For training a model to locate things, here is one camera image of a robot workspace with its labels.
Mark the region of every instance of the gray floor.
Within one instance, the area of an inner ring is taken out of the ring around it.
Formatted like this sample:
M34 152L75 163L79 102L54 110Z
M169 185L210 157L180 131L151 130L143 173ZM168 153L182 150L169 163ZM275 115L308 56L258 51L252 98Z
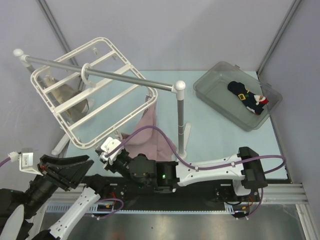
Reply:
M62 215L46 213L41 229ZM305 240L294 205L263 205L249 220L231 215L116 214L83 217L68 240Z

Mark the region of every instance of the pink towel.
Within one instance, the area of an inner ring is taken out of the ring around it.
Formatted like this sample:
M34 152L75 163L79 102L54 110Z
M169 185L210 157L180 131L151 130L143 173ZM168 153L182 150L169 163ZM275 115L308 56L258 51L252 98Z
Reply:
M156 126L156 123L156 103L154 103L144 111L141 120L135 127L135 130L147 125ZM126 139L129 136L126 133L121 133L121 135L123 139ZM174 146L174 150L176 150L177 148L171 140L170 143ZM131 138L124 147L129 152L129 156L131 158L136 157L138 154L145 154L150 160L156 160L159 162L172 161L173 152L165 138L157 130L152 128L139 132Z

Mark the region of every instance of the white wall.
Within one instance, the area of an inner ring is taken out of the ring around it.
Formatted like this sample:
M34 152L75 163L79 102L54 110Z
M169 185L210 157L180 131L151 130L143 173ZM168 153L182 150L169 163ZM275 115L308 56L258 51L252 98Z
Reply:
M63 52L35 0L2 1L0 12L0 161L28 147L38 160L51 153L62 130L13 50L49 59ZM18 162L8 162L0 168L0 188L26 190L34 177L19 173Z
M261 78L283 96L274 113L288 167L320 227L320 1L302 1Z
M257 70L293 0L47 0L72 49L109 38L139 70Z

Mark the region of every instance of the gray plastic bin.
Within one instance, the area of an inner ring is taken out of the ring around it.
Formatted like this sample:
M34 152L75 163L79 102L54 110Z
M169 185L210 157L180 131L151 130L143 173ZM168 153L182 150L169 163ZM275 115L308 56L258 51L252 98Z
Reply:
M256 95L263 95L269 103L261 115L249 111L242 101L228 90L232 81L240 82ZM269 85L241 71L238 66L221 61L197 80L193 88L196 96L245 131L256 130L268 119L282 101L282 96Z

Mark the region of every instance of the black wire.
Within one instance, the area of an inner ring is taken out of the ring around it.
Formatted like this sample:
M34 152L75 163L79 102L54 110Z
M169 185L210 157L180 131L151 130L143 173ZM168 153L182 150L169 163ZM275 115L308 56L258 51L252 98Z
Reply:
M229 204L229 205L231 205L231 206L238 206L238 205L242 204L242 201L237 202L237 203L230 203L230 202L228 202L228 201L221 195L221 193L219 194L219 196L222 198L222 200L223 200L226 204Z

